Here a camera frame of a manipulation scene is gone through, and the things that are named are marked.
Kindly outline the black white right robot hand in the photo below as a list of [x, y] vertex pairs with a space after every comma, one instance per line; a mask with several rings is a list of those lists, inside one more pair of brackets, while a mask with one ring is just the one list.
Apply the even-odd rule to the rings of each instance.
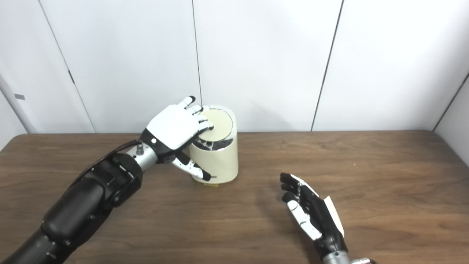
[[323, 259], [347, 253], [344, 229], [330, 197], [321, 198], [304, 180], [290, 173], [280, 174], [282, 201], [303, 232], [313, 241]]

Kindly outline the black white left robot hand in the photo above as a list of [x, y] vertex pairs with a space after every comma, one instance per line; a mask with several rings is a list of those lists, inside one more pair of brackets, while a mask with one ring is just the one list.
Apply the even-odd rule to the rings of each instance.
[[195, 100], [194, 96], [188, 96], [178, 104], [166, 107], [146, 125], [139, 141], [152, 150], [155, 164], [172, 163], [182, 171], [208, 182], [211, 174], [183, 152], [199, 135], [214, 127], [207, 117], [200, 114], [204, 110], [201, 105], [191, 106]]

